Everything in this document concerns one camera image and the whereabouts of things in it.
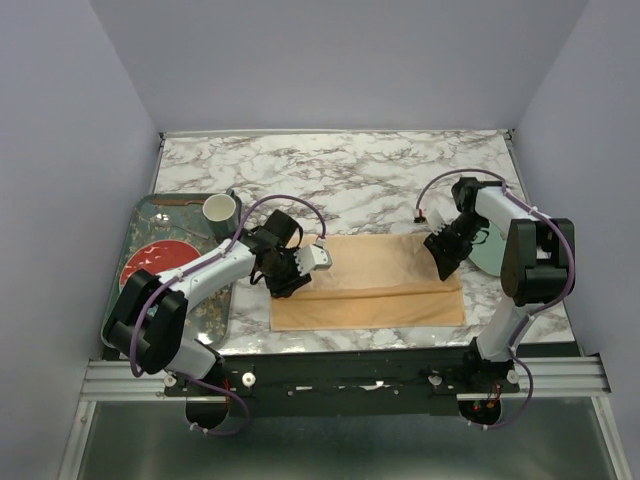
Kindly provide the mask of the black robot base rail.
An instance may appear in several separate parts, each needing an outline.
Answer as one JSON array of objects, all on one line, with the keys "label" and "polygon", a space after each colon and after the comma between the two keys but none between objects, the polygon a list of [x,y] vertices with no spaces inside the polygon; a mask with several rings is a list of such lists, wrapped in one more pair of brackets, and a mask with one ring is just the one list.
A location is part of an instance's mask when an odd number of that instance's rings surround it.
[{"label": "black robot base rail", "polygon": [[431,414],[473,411],[472,401],[501,399],[520,390],[513,361],[481,359],[473,345],[351,352],[234,355],[215,366],[203,385],[184,375],[169,397],[189,404],[225,388],[232,415],[253,417]]}]

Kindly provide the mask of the peach cloth napkin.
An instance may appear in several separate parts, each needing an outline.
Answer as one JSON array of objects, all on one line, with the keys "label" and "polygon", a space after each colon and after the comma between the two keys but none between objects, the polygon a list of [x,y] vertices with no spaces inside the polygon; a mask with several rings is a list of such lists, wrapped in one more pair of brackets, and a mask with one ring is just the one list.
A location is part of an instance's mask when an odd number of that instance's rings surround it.
[{"label": "peach cloth napkin", "polygon": [[271,301],[276,332],[465,323],[462,283],[441,280],[423,234],[332,235],[325,249],[333,265],[287,299]]}]

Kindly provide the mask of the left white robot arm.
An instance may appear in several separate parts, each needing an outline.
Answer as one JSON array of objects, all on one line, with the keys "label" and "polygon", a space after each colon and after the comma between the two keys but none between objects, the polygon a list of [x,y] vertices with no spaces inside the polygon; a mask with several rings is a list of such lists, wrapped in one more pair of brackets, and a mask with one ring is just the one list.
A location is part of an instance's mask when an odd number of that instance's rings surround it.
[{"label": "left white robot arm", "polygon": [[162,370],[187,375],[201,395],[214,393],[222,380],[216,365],[221,357],[208,345],[185,333],[189,312],[235,281],[263,280],[273,298],[288,298],[311,281],[296,263],[294,236],[302,226],[276,210],[266,223],[244,229],[236,242],[226,240],[216,249],[175,269],[152,274],[133,273],[107,318],[102,338],[121,354],[130,354],[136,340],[135,364],[148,374]]}]

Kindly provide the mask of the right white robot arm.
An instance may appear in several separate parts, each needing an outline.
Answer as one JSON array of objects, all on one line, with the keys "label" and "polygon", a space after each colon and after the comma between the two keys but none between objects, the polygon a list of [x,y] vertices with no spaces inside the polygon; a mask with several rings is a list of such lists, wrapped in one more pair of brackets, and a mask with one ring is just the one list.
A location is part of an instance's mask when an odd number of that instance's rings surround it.
[{"label": "right white robot arm", "polygon": [[513,363],[535,317],[574,288],[575,230],[570,220],[549,217],[520,200],[502,179],[462,177],[451,193],[459,215],[424,241],[442,281],[469,257],[481,230],[493,225],[506,241],[500,270],[503,298],[459,370],[462,384],[480,392],[496,380],[494,365]]}]

